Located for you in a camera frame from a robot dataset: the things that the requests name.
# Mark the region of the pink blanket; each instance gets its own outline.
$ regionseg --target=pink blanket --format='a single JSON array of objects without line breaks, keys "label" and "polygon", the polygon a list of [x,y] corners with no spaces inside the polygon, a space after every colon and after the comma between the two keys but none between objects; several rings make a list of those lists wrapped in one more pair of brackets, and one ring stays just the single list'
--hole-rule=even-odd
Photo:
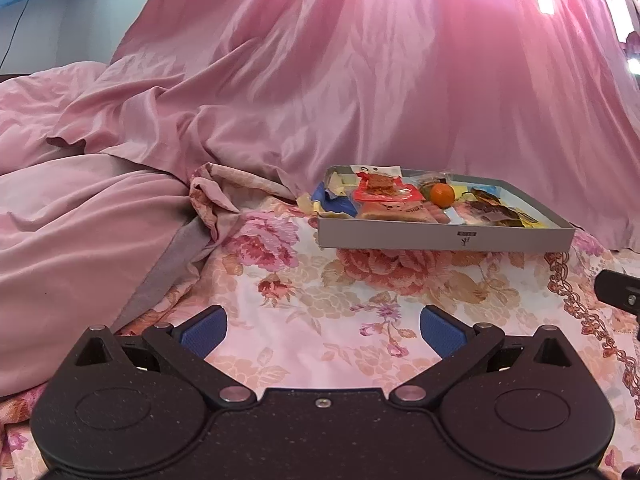
[{"label": "pink blanket", "polygon": [[149,0],[48,136],[184,182],[212,160],[293,192],[354,161],[501,178],[640,250],[636,83],[604,0],[551,7]]}]

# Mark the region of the pink bedsheet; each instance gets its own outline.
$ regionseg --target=pink bedsheet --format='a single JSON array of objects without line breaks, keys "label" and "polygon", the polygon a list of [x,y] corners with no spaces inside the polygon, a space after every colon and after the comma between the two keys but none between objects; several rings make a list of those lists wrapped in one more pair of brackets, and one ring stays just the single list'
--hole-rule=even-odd
[{"label": "pink bedsheet", "polygon": [[46,142],[60,115],[104,72],[85,61],[9,79],[0,87],[0,175],[82,153]]},{"label": "pink bedsheet", "polygon": [[294,193],[354,161],[501,178],[640,250],[636,82],[604,0],[552,5],[149,0],[47,136]]},{"label": "pink bedsheet", "polygon": [[188,192],[104,153],[0,176],[0,397],[47,381],[87,326],[114,324],[193,217]]}]

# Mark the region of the packaged snack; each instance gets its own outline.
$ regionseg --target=packaged snack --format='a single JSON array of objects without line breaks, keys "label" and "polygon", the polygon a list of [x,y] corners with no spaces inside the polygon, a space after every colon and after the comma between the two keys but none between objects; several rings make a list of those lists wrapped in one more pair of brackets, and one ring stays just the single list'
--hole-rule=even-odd
[{"label": "packaged snack", "polygon": [[313,211],[319,216],[354,218],[358,211],[346,196],[335,196],[321,182],[310,197]]},{"label": "packaged snack", "polygon": [[347,195],[344,191],[344,182],[340,175],[335,171],[331,174],[331,177],[329,177],[329,183],[326,185],[326,190],[331,198]]},{"label": "packaged snack", "polygon": [[495,196],[493,193],[490,193],[487,190],[479,189],[477,187],[469,188],[469,193],[471,193],[477,200],[481,202],[487,202],[492,205],[502,205],[500,199]]},{"label": "packaged snack", "polygon": [[536,220],[533,216],[529,216],[524,211],[518,209],[517,207],[513,208],[513,210],[518,213],[520,216],[520,220],[524,224],[524,227],[529,227],[533,229],[545,229],[546,225],[544,225],[541,221]]},{"label": "packaged snack", "polygon": [[435,184],[449,184],[449,176],[444,171],[431,171],[421,176],[413,177],[411,181],[415,181],[424,199],[430,200],[431,188],[433,188]]},{"label": "packaged snack", "polygon": [[449,223],[449,217],[429,202],[365,202],[356,218],[402,222]]},{"label": "packaged snack", "polygon": [[468,225],[524,227],[520,216],[503,205],[494,205],[481,200],[466,200],[456,202],[453,207]]},{"label": "packaged snack", "polygon": [[358,202],[421,202],[417,187],[405,184],[399,176],[358,173],[360,183],[352,198]]},{"label": "packaged snack", "polygon": [[439,224],[448,224],[451,222],[451,218],[449,218],[442,208],[435,205],[433,202],[425,202],[423,207],[431,213],[431,216],[433,216]]},{"label": "packaged snack", "polygon": [[369,173],[369,174],[381,174],[386,176],[402,176],[402,169],[400,166],[363,166],[354,164],[351,167],[351,171],[355,174]]}]

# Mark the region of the blue gripper pad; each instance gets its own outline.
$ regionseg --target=blue gripper pad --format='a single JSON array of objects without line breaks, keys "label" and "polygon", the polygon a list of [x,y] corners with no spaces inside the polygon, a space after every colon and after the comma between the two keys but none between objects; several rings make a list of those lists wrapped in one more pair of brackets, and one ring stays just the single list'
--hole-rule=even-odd
[{"label": "blue gripper pad", "polygon": [[443,359],[467,343],[465,332],[425,307],[420,313],[422,339]]},{"label": "blue gripper pad", "polygon": [[209,307],[204,312],[178,326],[176,330],[178,330],[178,342],[201,359],[204,359],[225,338],[225,309]]}]

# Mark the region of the cardboard tray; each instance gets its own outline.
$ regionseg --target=cardboard tray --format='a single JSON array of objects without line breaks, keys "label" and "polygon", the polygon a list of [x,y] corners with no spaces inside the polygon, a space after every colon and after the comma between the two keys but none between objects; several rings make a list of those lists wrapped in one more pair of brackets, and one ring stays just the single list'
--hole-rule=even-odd
[{"label": "cardboard tray", "polygon": [[[325,182],[328,182],[334,171],[338,174],[353,174],[349,166],[333,166],[327,171]],[[424,171],[402,169],[402,176],[405,177],[423,173]],[[517,187],[503,180],[491,178],[460,174],[450,174],[450,178],[456,183],[502,188],[503,192],[511,195],[509,205],[517,206],[537,220],[543,221],[548,228],[319,218],[319,245],[323,248],[343,249],[519,251],[523,253],[562,253],[569,250],[574,239],[574,226]]]}]

